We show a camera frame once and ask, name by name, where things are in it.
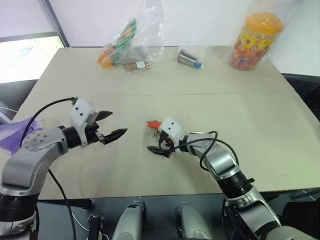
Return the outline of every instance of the plastic jar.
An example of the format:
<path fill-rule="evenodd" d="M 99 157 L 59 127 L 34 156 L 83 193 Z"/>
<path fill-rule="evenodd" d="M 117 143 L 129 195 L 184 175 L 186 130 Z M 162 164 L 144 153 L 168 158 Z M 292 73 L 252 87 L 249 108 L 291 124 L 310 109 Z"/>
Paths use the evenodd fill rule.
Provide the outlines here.
<path fill-rule="evenodd" d="M 235 42 L 229 63 L 239 70 L 252 70 L 267 53 L 284 26 L 269 12 L 248 16 Z"/>

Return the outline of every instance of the black cable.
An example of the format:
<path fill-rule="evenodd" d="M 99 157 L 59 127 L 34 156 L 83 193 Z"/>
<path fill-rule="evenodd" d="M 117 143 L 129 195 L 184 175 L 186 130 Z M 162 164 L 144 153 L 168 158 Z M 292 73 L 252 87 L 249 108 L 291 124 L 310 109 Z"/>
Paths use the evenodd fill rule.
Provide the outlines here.
<path fill-rule="evenodd" d="M 175 146 L 173 148 L 170 148 L 170 149 L 163 149 L 161 148 L 161 142 L 159 142 L 158 144 L 158 147 L 159 149 L 161 149 L 162 151 L 164 152 L 173 152 L 174 150 L 176 149 L 179 149 L 179 148 L 182 148 L 182 147 L 185 147 L 187 145 L 190 145 L 190 144 L 193 144 L 193 143 L 197 143 L 197 142 L 201 142 L 201 141 L 212 141 L 212 143 L 210 144 L 210 146 L 207 148 L 207 150 L 203 153 L 203 155 L 201 156 L 200 158 L 200 167 L 205 170 L 205 171 L 208 171 L 208 169 L 206 167 L 203 166 L 203 160 L 206 156 L 206 154 L 210 151 L 210 149 L 214 146 L 214 144 L 216 142 L 219 142 L 223 145 L 225 145 L 227 148 L 230 149 L 230 151 L 232 152 L 233 156 L 234 156 L 234 160 L 236 162 L 236 164 L 239 165 L 239 159 L 238 159 L 238 156 L 236 154 L 236 151 L 228 144 L 226 143 L 225 141 L 222 141 L 220 139 L 218 139 L 218 132 L 217 131 L 210 131 L 208 132 L 209 134 L 214 134 L 214 137 L 213 138 L 200 138 L 200 139 L 196 139 L 196 140 L 192 140 L 192 141 L 188 141 L 188 142 L 185 142 L 185 143 L 182 143 L 178 146 Z M 227 230 L 227 225 L 226 225 L 226 222 L 225 222 L 225 217 L 230 217 L 230 214 L 229 214 L 229 211 L 228 209 L 225 207 L 225 204 L 226 204 L 226 198 L 224 197 L 223 200 L 222 200 L 222 206 L 221 206 L 221 220 L 222 220 L 222 225 L 223 225 L 223 228 L 224 228 L 224 232 L 225 232 L 225 235 L 227 236 L 228 240 L 230 240 L 230 236 L 228 234 L 228 230 Z"/>
<path fill-rule="evenodd" d="M 36 234 L 38 234 L 39 228 L 40 228 L 40 217 L 39 217 L 38 206 L 35 206 L 35 221 L 36 221 L 35 232 L 36 232 Z"/>
<path fill-rule="evenodd" d="M 210 144 L 210 146 L 207 148 L 207 150 L 205 150 L 205 152 L 202 154 L 201 158 L 200 158 L 200 168 L 202 168 L 203 170 L 209 172 L 208 168 L 206 168 L 205 166 L 203 166 L 203 161 L 205 159 L 205 156 L 207 155 L 207 153 L 212 149 L 212 147 L 215 145 L 217 137 L 218 137 L 218 132 L 217 131 L 211 131 L 209 132 L 210 134 L 214 134 L 214 137 L 212 139 L 212 143 Z"/>
<path fill-rule="evenodd" d="M 27 135 L 27 132 L 31 126 L 31 124 L 33 123 L 33 121 L 36 119 L 36 117 L 43 111 L 45 110 L 46 108 L 54 105 L 54 104 L 58 104 L 58 103 L 61 103 L 61 102 L 66 102 L 66 101 L 73 101 L 75 100 L 74 97 L 68 97 L 68 98 L 63 98 L 63 99 L 60 99 L 60 100 L 57 100 L 57 101 L 53 101 L 47 105 L 45 105 L 44 107 L 42 107 L 39 111 L 37 111 L 33 116 L 32 118 L 29 120 L 29 122 L 27 123 L 24 131 L 23 131 L 23 134 L 22 134 L 22 137 L 21 137 L 21 141 L 20 141 L 20 147 L 22 146 L 22 143 L 24 141 L 24 138 L 26 137 Z M 55 175 L 53 174 L 53 172 L 49 169 L 48 170 L 49 174 L 51 175 L 52 179 L 54 180 L 54 182 L 56 183 L 56 185 L 58 186 L 58 188 L 60 189 L 61 193 L 62 193 L 62 196 L 63 196 L 63 199 L 64 199 L 64 203 L 66 205 L 66 207 L 68 208 L 68 211 L 69 211 L 69 216 L 70 216 L 70 221 L 71 221 L 71 226 L 72 226 L 72 233 L 73 233 L 73 240 L 77 240 L 77 233 L 76 233 L 76 226 L 75 226 L 75 220 L 74 220 L 74 217 L 72 215 L 72 210 L 71 210 L 71 207 L 70 207 L 70 203 L 69 203 L 69 200 L 67 199 L 66 197 L 66 194 L 62 188 L 62 186 L 60 185 L 60 183 L 58 182 L 58 180 L 56 179 Z M 37 230 L 37 233 L 39 232 L 39 225 L 40 225 L 40 218 L 39 218 L 39 211 L 38 211 L 38 207 L 36 208 L 35 210 L 35 217 L 36 217 L 36 230 Z"/>
<path fill-rule="evenodd" d="M 208 132 L 209 134 L 215 134 L 213 138 L 200 138 L 200 139 L 196 139 L 196 140 L 192 140 L 192 141 L 188 141 L 188 142 L 184 142 L 178 146 L 175 146 L 173 148 L 170 148 L 170 149 L 163 149 L 161 147 L 161 142 L 158 143 L 158 148 L 160 150 L 162 150 L 163 152 L 166 152 L 166 153 L 171 153 L 173 152 L 174 150 L 176 149 L 179 149 L 179 148 L 183 148 L 187 145 L 190 145 L 190 144 L 194 144 L 194 143 L 197 143 L 197 142 L 202 142 L 202 141 L 212 141 L 211 145 L 208 147 L 208 149 L 203 153 L 203 155 L 201 156 L 200 158 L 200 167 L 205 170 L 205 171 L 208 171 L 207 168 L 203 167 L 202 165 L 202 162 L 203 162 L 203 159 L 205 158 L 206 154 L 210 151 L 210 149 L 213 147 L 213 145 L 215 144 L 215 142 L 219 142 L 219 143 L 222 143 L 223 145 L 225 145 L 227 148 L 230 149 L 230 151 L 232 152 L 233 156 L 234 156 L 234 160 L 235 162 L 239 165 L 239 159 L 238 159 L 238 156 L 236 154 L 236 151 L 228 144 L 226 143 L 225 141 L 222 141 L 220 139 L 217 139 L 218 137 L 218 132 L 217 131 L 210 131 Z"/>
<path fill-rule="evenodd" d="M 227 230 L 227 225 L 225 223 L 225 217 L 229 217 L 229 216 L 225 216 L 225 213 L 227 215 L 227 209 L 225 207 L 225 204 L 226 204 L 226 198 L 223 197 L 222 206 L 221 206 L 221 221 L 222 221 L 224 233 L 225 233 L 226 237 L 228 238 L 228 240 L 230 240 L 230 236 L 229 236 L 228 230 Z"/>
<path fill-rule="evenodd" d="M 64 203 L 66 205 L 66 207 L 68 208 L 69 211 L 69 215 L 70 215 L 70 220 L 71 220 L 71 226 L 72 226 L 72 232 L 73 232 L 73 240 L 77 240 L 77 234 L 76 234 L 76 226 L 75 226 L 75 220 L 74 220 L 74 216 L 72 215 L 72 210 L 70 207 L 70 202 L 68 200 L 68 198 L 66 197 L 65 191 L 63 190 L 62 186 L 60 185 L 60 183 L 58 182 L 58 180 L 56 179 L 55 175 L 53 174 L 53 172 L 49 169 L 49 174 L 51 175 L 52 179 L 55 181 L 56 185 L 58 186 L 58 188 L 60 189 L 63 199 L 64 199 Z"/>
<path fill-rule="evenodd" d="M 63 98 L 63 99 L 60 99 L 60 100 L 57 100 L 57 101 L 53 101 L 47 105 L 45 105 L 43 108 L 41 108 L 39 111 L 37 111 L 35 113 L 35 115 L 33 115 L 33 117 L 30 119 L 30 121 L 28 122 L 28 124 L 25 126 L 25 129 L 24 129 L 24 132 L 22 134 L 22 137 L 21 137 L 21 141 L 20 141 L 20 147 L 22 146 L 22 142 L 24 141 L 26 135 L 27 135 L 27 132 L 32 124 L 32 122 L 36 119 L 36 117 L 43 111 L 45 110 L 46 108 L 54 105 L 54 104 L 58 104 L 58 103 L 61 103 L 61 102 L 66 102 L 66 101 L 72 101 L 74 98 L 73 97 L 68 97 L 68 98 Z"/>

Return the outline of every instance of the beige tabletop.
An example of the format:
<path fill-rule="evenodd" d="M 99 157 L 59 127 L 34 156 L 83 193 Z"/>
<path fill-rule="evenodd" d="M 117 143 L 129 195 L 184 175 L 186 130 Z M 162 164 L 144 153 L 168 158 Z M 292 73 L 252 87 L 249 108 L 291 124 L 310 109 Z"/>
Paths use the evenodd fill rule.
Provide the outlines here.
<path fill-rule="evenodd" d="M 167 116 L 186 131 L 217 130 L 259 191 L 320 187 L 319 121 L 270 61 L 239 71 L 222 60 L 224 50 L 212 48 L 204 68 L 197 70 L 177 63 L 177 49 L 166 47 L 158 67 L 127 74 L 121 67 L 98 71 L 98 48 L 62 48 L 14 120 L 49 102 L 78 96 L 114 113 L 98 122 L 102 133 L 128 128 L 113 143 L 74 148 L 53 163 L 68 198 L 220 193 L 198 158 L 174 153 L 167 159 L 146 149 L 157 140 L 145 122 Z M 71 108 L 60 103 L 38 119 L 48 128 L 67 127 Z M 8 158 L 0 153 L 0 168 Z M 61 198 L 48 176 L 40 199 Z"/>

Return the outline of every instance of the metal cup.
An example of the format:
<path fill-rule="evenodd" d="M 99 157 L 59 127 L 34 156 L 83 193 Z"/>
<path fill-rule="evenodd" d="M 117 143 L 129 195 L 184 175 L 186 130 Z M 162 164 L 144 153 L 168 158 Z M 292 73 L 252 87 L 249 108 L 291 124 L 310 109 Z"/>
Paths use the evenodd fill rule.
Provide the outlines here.
<path fill-rule="evenodd" d="M 184 49 L 180 50 L 176 60 L 181 64 L 185 64 L 196 69 L 199 69 L 202 66 L 201 62 L 198 62 L 198 59 L 195 56 Z"/>

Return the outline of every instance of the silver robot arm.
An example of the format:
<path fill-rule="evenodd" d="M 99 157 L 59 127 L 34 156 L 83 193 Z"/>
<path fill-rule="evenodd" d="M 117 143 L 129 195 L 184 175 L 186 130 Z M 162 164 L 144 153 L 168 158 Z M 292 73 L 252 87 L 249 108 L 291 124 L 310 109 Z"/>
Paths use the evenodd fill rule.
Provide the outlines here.
<path fill-rule="evenodd" d="M 84 148 L 95 142 L 108 144 L 127 131 L 118 129 L 107 136 L 98 132 L 95 121 L 111 114 L 96 111 L 92 103 L 77 98 L 71 111 L 71 127 L 35 131 L 23 140 L 21 148 L 10 157 L 2 171 L 0 236 L 16 235 L 16 239 L 21 239 L 28 235 L 26 230 L 34 222 L 39 194 L 57 158 L 78 146 Z"/>
<path fill-rule="evenodd" d="M 198 158 L 204 153 L 203 164 L 220 186 L 225 195 L 226 207 L 232 221 L 246 239 L 259 240 L 311 240 L 305 233 L 281 223 L 264 200 L 253 179 L 247 179 L 239 165 L 224 146 L 215 143 L 211 148 L 214 137 L 208 133 L 187 133 L 172 118 L 167 117 L 159 127 L 159 147 L 148 147 L 156 154 L 169 157 L 170 149 L 175 152 L 188 152 Z"/>

